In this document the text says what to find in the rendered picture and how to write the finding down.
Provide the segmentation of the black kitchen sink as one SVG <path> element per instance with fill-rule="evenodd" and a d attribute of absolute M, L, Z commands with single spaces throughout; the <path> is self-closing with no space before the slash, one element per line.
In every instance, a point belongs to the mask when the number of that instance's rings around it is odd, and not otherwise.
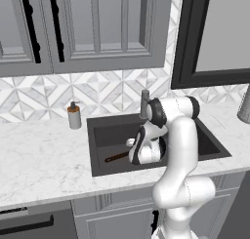
<path fill-rule="evenodd" d="M 145 120 L 139 114 L 126 114 L 110 117 L 88 118 L 88 139 L 92 167 L 92 176 L 106 176 L 127 173 L 144 169 L 166 167 L 168 164 L 168 151 L 160 162 L 133 165 L 128 157 L 106 163 L 108 157 L 128 152 L 127 139 L 133 139 Z M 198 160 L 208 161 L 230 157 L 229 152 L 208 130 L 199 118 L 195 119 L 198 135 Z"/>

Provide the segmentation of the grey sink tap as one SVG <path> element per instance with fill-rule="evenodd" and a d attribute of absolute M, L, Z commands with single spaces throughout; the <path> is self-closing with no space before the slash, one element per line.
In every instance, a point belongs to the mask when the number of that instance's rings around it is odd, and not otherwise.
<path fill-rule="evenodd" d="M 140 116 L 142 119 L 146 119 L 146 106 L 147 106 L 147 103 L 149 101 L 150 101 L 149 90 L 142 90 L 142 93 L 141 93 L 141 113 L 140 113 Z"/>

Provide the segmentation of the white soap dispenser orange collar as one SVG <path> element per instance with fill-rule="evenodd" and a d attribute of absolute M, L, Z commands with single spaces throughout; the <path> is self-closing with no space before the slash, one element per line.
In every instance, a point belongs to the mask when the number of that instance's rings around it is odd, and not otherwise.
<path fill-rule="evenodd" d="M 70 106 L 67 108 L 68 122 L 69 128 L 72 130 L 78 130 L 81 128 L 81 113 L 80 107 L 77 102 L 72 101 Z"/>

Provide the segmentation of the grey base cupboard door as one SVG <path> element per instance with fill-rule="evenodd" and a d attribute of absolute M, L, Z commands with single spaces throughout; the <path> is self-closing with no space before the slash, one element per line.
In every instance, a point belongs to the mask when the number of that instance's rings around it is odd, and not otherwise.
<path fill-rule="evenodd" d="M 245 177 L 245 172 L 211 177 L 216 196 L 192 217 L 191 230 L 198 239 L 217 239 Z"/>
<path fill-rule="evenodd" d="M 150 239 L 151 188 L 101 194 L 71 202 L 78 239 Z"/>

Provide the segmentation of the grey textured cone-shaped object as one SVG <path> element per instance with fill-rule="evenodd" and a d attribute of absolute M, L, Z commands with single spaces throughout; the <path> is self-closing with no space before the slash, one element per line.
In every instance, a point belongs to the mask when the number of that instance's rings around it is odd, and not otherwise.
<path fill-rule="evenodd" d="M 242 122 L 250 124 L 250 84 L 238 109 L 237 117 Z"/>

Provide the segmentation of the grey dishwasher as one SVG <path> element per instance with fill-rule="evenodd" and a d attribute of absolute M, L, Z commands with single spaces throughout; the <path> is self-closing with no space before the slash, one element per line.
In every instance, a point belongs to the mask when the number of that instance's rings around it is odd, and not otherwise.
<path fill-rule="evenodd" d="M 2 210 L 0 229 L 45 221 L 50 215 L 53 226 L 0 235 L 0 239 L 78 239 L 69 201 Z"/>

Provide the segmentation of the black framed window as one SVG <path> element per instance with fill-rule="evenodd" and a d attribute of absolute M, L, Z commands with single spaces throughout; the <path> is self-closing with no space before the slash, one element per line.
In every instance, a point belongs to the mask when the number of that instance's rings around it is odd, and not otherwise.
<path fill-rule="evenodd" d="M 250 83 L 250 0 L 183 0 L 171 88 Z"/>

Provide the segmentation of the grey wall cupboard door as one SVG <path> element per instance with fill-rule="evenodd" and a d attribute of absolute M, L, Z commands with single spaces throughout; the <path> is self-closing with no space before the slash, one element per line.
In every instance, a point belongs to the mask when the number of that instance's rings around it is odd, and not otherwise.
<path fill-rule="evenodd" d="M 57 0 L 59 61 L 50 0 L 41 0 L 55 73 L 162 67 L 172 0 Z"/>
<path fill-rule="evenodd" d="M 36 63 L 21 0 L 0 0 L 0 77 L 44 75 L 52 72 L 41 0 L 29 0 L 40 45 Z"/>

